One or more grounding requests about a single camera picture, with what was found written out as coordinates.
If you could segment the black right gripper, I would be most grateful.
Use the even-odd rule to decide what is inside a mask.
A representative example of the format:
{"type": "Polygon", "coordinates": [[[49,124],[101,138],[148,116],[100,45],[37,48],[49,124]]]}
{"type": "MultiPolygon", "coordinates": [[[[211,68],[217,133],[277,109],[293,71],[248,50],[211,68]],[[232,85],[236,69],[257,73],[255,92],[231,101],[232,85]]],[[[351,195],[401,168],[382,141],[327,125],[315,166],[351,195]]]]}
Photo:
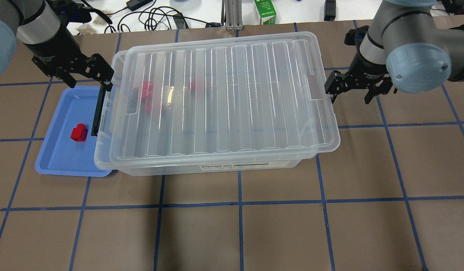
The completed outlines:
{"type": "Polygon", "coordinates": [[[393,82],[387,77],[385,64],[376,64],[367,60],[360,53],[356,53],[346,73],[333,70],[324,84],[325,93],[330,95],[331,103],[340,94],[353,89],[367,89],[364,97],[365,104],[370,104],[373,98],[387,95],[393,88],[393,82]]]}

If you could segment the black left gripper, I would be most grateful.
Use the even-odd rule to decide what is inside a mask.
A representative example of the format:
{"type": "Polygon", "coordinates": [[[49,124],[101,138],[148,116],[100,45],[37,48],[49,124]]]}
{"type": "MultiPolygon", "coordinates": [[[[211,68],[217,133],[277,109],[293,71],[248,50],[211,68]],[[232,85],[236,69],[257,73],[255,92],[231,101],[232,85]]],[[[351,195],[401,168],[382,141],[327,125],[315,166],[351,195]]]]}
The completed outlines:
{"type": "Polygon", "coordinates": [[[85,56],[65,26],[23,27],[23,44],[32,51],[32,62],[47,76],[62,80],[68,87],[76,86],[71,73],[94,79],[105,91],[111,91],[114,70],[98,53],[85,56]]]}

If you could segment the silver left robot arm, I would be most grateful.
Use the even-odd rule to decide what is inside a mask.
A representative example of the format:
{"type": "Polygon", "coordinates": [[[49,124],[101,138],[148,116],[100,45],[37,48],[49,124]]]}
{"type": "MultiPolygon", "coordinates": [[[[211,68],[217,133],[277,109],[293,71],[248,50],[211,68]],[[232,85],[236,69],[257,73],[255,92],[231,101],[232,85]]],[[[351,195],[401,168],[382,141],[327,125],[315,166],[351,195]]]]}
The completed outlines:
{"type": "Polygon", "coordinates": [[[20,41],[32,53],[32,62],[48,77],[76,85],[73,74],[113,87],[114,70],[98,53],[88,57],[67,28],[71,15],[62,15],[47,0],[0,0],[0,74],[8,69],[20,41]]]}

